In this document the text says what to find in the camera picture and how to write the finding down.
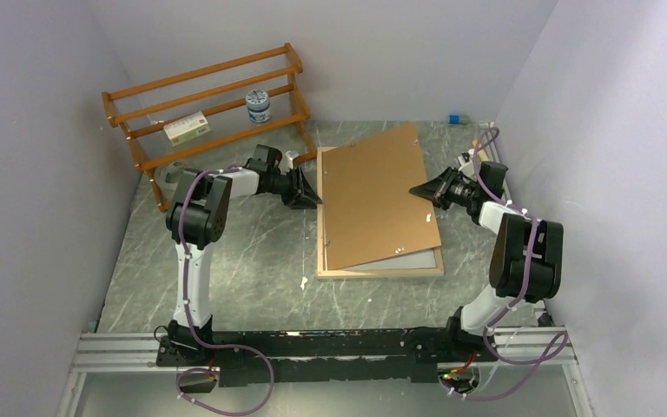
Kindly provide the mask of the light wooden picture frame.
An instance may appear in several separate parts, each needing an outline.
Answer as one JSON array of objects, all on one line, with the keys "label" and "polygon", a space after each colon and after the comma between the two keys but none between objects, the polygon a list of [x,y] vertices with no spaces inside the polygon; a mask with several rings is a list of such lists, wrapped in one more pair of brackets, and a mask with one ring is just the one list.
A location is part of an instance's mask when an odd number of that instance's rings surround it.
[{"label": "light wooden picture frame", "polygon": [[344,269],[327,266],[328,243],[323,205],[317,208],[317,268],[319,279],[378,279],[388,277],[438,277],[445,273],[441,245]]}]

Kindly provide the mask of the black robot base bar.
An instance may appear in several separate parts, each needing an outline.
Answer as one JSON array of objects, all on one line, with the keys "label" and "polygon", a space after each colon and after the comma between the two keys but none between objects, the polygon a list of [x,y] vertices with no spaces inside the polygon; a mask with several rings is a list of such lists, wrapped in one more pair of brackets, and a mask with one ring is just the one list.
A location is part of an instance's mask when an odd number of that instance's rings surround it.
[{"label": "black robot base bar", "polygon": [[485,342],[453,322],[444,328],[213,331],[196,341],[171,324],[158,338],[158,367],[213,368],[221,387],[249,384],[383,381],[431,383],[448,368],[494,362]]}]

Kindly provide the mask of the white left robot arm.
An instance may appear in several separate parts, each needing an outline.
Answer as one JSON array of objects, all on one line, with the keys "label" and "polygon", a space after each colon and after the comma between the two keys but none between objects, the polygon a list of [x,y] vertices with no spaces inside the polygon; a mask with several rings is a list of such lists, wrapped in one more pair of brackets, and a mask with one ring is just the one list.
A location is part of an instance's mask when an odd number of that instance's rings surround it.
[{"label": "white left robot arm", "polygon": [[166,228],[178,259],[178,293],[169,340],[193,365],[214,352],[209,288],[214,245],[225,230],[230,202],[237,197],[271,194],[293,209],[316,209],[321,198],[293,158],[258,145],[242,166],[184,169],[166,213]]}]

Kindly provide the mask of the large printed photo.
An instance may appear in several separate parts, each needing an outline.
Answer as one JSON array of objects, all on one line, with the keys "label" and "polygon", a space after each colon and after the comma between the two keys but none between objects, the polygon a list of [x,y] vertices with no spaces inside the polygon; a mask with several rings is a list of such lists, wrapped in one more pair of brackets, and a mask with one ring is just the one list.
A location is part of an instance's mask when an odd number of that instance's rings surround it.
[{"label": "large printed photo", "polygon": [[422,153],[319,151],[319,277],[442,275],[441,239],[430,202],[409,189],[426,179]]}]

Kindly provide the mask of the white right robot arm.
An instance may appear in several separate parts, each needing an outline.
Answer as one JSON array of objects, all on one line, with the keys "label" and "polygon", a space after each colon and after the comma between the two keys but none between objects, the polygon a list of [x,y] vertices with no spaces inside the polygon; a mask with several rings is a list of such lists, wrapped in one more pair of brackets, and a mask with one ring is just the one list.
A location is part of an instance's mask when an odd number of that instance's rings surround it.
[{"label": "white right robot arm", "polygon": [[483,162],[471,179],[448,168],[409,190],[437,209],[459,205],[476,225],[496,236],[486,287],[457,311],[459,327],[442,339],[444,352],[456,361],[466,359],[477,346],[475,336],[489,334],[507,312],[523,302],[551,299],[560,287],[563,225],[534,219],[503,201],[507,171],[501,163]]}]

